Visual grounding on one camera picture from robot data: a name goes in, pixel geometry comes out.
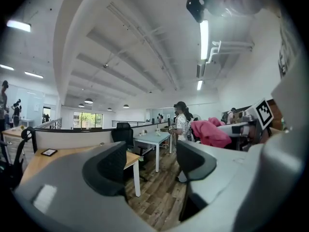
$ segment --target wooden floor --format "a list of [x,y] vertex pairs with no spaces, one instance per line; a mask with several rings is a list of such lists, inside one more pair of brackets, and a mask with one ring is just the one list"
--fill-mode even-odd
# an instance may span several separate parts
[[155,151],[147,155],[149,162],[140,171],[141,196],[135,196],[134,181],[126,184],[126,193],[130,207],[149,225],[159,231],[164,231],[179,224],[179,214],[182,209],[186,184],[175,181],[179,174],[176,153],[168,149],[160,149],[160,169],[155,172]]

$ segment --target cubicle partition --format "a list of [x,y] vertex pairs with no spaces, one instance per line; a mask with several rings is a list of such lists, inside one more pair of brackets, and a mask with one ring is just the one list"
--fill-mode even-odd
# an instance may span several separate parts
[[[142,130],[154,132],[156,128],[167,126],[167,122],[154,125],[133,127],[134,136]],[[57,130],[57,129],[35,129],[37,149],[69,149],[96,146],[101,143],[113,142],[111,131],[114,129],[93,130]]]

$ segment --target railing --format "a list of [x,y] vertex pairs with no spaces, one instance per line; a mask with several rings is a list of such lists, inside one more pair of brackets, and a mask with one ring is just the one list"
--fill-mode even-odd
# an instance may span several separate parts
[[52,121],[48,121],[45,122],[39,126],[37,126],[37,128],[40,129],[61,129],[62,126],[62,118],[58,118]]
[[117,123],[129,123],[131,127],[134,126],[142,126],[144,122],[140,122],[140,121],[120,121],[120,120],[112,120],[112,127],[117,127]]

